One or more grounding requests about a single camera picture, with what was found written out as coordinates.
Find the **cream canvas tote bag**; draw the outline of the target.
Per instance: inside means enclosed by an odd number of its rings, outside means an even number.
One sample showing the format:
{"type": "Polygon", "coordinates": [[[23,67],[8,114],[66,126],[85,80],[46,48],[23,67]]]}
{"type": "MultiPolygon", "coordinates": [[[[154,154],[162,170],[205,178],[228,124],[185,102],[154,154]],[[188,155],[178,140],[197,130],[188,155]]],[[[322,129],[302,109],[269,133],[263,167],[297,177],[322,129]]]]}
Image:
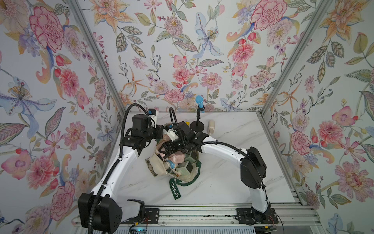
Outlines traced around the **cream canvas tote bag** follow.
{"type": "Polygon", "coordinates": [[[145,160],[148,170],[151,172],[153,177],[158,176],[169,176],[169,187],[175,200],[181,198],[181,193],[178,187],[187,187],[193,184],[200,175],[202,163],[200,161],[200,155],[198,150],[194,149],[195,144],[192,142],[196,133],[190,129],[187,122],[180,122],[178,124],[166,124],[164,125],[166,130],[164,131],[163,138],[157,141],[154,154],[145,160]],[[183,139],[190,145],[190,150],[185,154],[185,161],[189,161],[194,169],[188,176],[180,176],[176,171],[176,167],[179,164],[174,164],[167,158],[171,154],[162,153],[162,142],[163,139],[171,139],[175,141],[177,139],[183,139]]]}

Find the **cream panda pencil sharpener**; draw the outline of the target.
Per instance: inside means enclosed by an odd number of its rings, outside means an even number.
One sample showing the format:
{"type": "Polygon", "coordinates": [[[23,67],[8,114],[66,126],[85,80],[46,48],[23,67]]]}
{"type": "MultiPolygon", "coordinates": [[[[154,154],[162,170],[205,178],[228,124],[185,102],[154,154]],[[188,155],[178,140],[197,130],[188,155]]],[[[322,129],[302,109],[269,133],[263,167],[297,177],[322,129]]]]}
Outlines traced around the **cream panda pencil sharpener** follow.
{"type": "Polygon", "coordinates": [[[214,120],[210,120],[208,122],[208,128],[207,128],[207,133],[211,136],[213,135],[215,132],[215,121],[214,120]]]}

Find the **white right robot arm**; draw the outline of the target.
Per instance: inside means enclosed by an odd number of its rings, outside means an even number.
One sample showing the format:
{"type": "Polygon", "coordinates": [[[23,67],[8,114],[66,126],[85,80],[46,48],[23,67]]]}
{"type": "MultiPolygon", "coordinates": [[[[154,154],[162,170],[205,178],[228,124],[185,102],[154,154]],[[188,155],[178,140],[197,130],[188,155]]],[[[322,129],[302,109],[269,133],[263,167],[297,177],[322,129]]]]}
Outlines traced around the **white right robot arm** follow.
{"type": "Polygon", "coordinates": [[[168,134],[175,136],[161,144],[160,153],[170,159],[173,154],[183,153],[185,157],[210,154],[231,162],[240,169],[240,180],[248,187],[252,203],[250,208],[238,208],[235,219],[240,224],[271,224],[281,222],[275,209],[271,207],[266,186],[263,183],[266,177],[267,166],[255,147],[240,149],[228,143],[220,142],[208,134],[194,130],[192,125],[178,122],[173,108],[169,109],[171,125],[167,127],[168,134]]]}

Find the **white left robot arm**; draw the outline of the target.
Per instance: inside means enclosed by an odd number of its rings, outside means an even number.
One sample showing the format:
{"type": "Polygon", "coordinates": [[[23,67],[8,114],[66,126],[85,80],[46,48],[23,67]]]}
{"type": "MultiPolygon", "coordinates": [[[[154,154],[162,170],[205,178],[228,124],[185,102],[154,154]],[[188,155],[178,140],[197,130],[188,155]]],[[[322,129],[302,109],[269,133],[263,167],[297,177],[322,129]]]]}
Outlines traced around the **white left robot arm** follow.
{"type": "Polygon", "coordinates": [[[89,234],[94,231],[113,234],[124,221],[129,220],[134,227],[145,220],[144,202],[137,199],[122,201],[118,191],[126,172],[142,150],[152,140],[163,137],[163,127],[157,124],[157,116],[157,110],[146,110],[137,103],[127,108],[114,161],[98,185],[78,199],[81,226],[89,234]]]}

